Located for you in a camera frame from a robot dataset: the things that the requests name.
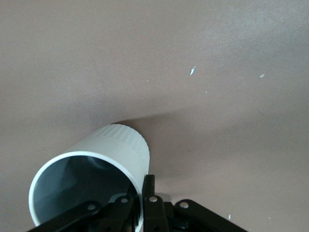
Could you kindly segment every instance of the white cylindrical container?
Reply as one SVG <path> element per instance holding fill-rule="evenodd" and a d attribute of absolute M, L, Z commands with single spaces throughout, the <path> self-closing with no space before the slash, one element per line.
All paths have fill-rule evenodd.
<path fill-rule="evenodd" d="M 97 130 L 43 165 L 30 186 L 29 208 L 36 226 L 85 201 L 102 206 L 122 195 L 140 200 L 149 169 L 149 149 L 134 129 L 112 124 Z"/>

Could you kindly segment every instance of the scratch on surface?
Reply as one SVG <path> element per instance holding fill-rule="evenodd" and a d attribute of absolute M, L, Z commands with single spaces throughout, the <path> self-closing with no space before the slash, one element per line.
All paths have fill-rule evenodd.
<path fill-rule="evenodd" d="M 197 66 L 194 66 L 192 69 L 191 69 L 191 72 L 190 72 L 190 76 L 194 73 L 194 70 Z"/>

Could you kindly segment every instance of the paint chip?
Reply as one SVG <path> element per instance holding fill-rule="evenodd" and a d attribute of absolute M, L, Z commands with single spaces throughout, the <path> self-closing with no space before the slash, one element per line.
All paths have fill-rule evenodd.
<path fill-rule="evenodd" d="M 194 67 L 191 69 L 190 76 L 194 73 L 195 68 L 196 68 L 196 66 L 194 66 Z"/>

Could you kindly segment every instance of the bolt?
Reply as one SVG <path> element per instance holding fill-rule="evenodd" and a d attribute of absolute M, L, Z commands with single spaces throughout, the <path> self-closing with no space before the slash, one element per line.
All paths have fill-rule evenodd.
<path fill-rule="evenodd" d="M 87 210 L 93 210 L 95 209 L 96 206 L 94 204 L 90 204 L 88 207 L 87 207 Z"/>
<path fill-rule="evenodd" d="M 121 203 L 127 203 L 127 198 L 121 199 Z"/>
<path fill-rule="evenodd" d="M 181 202 L 180 207 L 183 208 L 183 209 L 187 209 L 187 208 L 189 208 L 189 204 L 187 202 Z"/>
<path fill-rule="evenodd" d="M 156 202 L 158 199 L 156 197 L 149 198 L 150 202 Z"/>

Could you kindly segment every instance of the screw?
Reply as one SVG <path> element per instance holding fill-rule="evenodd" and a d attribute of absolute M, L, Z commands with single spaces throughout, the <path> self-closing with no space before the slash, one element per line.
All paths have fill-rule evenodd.
<path fill-rule="evenodd" d="M 149 198 L 150 202 L 156 202 L 158 199 L 156 197 Z"/>
<path fill-rule="evenodd" d="M 121 199 L 121 203 L 127 203 L 127 198 Z"/>
<path fill-rule="evenodd" d="M 88 207 L 87 207 L 87 210 L 93 210 L 95 209 L 96 206 L 94 204 L 90 204 Z"/>
<path fill-rule="evenodd" d="M 189 208 L 189 204 L 187 202 L 181 202 L 180 207 L 183 208 L 183 209 L 187 209 L 187 208 Z"/>

